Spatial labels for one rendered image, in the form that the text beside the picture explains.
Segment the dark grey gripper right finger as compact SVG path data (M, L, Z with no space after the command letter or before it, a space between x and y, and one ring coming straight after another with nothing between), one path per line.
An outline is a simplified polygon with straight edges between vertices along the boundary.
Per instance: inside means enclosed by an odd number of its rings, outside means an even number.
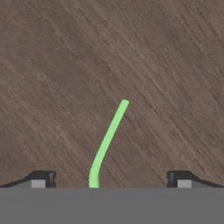
M191 171L168 171L167 172L167 187L168 188L206 188L217 187L224 188L224 185L219 185L207 180L201 179Z

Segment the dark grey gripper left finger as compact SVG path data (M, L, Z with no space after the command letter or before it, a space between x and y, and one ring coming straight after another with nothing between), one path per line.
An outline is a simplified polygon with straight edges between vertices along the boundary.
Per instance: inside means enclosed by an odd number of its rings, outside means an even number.
M55 171L32 171L22 179L0 185L0 188L7 187L30 187L30 188L55 188Z

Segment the green straw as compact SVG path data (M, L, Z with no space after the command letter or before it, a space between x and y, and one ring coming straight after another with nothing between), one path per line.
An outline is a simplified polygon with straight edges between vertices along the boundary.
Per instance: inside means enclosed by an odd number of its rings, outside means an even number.
M89 188L100 188L100 170L102 167L102 162L106 156L108 148L111 141L119 127L121 120L129 106L130 102L128 100L121 100L117 110L108 126L108 129L101 141L101 144L94 156L93 163L90 166L88 175L88 187Z

